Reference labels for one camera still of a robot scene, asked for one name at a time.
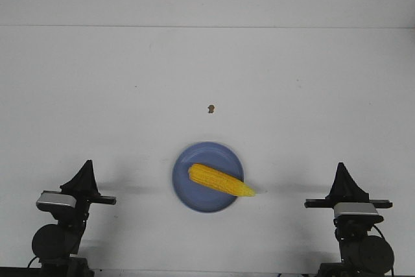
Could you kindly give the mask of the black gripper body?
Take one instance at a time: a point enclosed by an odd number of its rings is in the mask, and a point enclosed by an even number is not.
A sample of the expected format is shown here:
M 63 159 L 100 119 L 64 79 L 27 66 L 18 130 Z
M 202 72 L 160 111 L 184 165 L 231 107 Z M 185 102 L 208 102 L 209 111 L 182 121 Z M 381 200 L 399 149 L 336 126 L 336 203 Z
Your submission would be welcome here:
M 104 196 L 98 192 L 85 193 L 78 192 L 74 194 L 77 202 L 75 204 L 75 215 L 87 215 L 91 204 L 115 205 L 116 198 Z
M 326 196 L 324 199 L 306 199 L 304 202 L 305 208 L 334 208 L 340 202 L 347 203 L 370 203 L 375 208 L 392 208 L 392 202 L 387 199 L 355 199 L 353 197 L 333 197 Z

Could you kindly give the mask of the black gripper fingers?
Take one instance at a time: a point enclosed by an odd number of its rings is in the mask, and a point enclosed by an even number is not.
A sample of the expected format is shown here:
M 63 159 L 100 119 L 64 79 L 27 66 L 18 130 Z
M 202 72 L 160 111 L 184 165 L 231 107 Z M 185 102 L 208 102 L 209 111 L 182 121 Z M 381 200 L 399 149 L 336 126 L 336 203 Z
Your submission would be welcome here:
M 98 193 L 92 160 L 87 160 L 79 172 L 70 181 L 62 184 L 60 189 L 70 193 Z

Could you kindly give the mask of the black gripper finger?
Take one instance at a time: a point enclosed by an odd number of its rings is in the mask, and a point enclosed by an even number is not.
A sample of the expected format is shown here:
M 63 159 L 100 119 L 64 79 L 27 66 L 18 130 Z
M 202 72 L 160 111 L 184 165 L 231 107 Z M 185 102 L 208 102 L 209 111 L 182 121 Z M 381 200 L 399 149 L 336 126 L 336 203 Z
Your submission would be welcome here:
M 368 200 L 369 194 L 352 179 L 343 162 L 339 162 L 327 200 Z

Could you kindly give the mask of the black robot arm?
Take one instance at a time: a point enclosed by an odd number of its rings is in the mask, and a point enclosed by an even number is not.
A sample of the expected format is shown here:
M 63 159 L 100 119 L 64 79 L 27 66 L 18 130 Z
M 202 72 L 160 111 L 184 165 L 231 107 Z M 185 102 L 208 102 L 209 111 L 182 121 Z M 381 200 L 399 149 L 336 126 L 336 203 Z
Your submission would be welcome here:
M 91 160 L 58 191 L 42 191 L 36 207 L 50 213 L 57 223 L 42 226 L 32 238 L 32 251 L 41 264 L 39 275 L 94 276 L 87 259 L 76 256 L 86 231 L 89 208 L 92 204 L 116 202 L 115 197 L 100 194 Z
M 377 225 L 384 221 L 379 209 L 389 200 L 371 199 L 351 177 L 344 163 L 337 165 L 328 195 L 307 199 L 306 208 L 331 208 L 340 262 L 321 263 L 317 276 L 384 276 L 394 273 L 394 251 Z

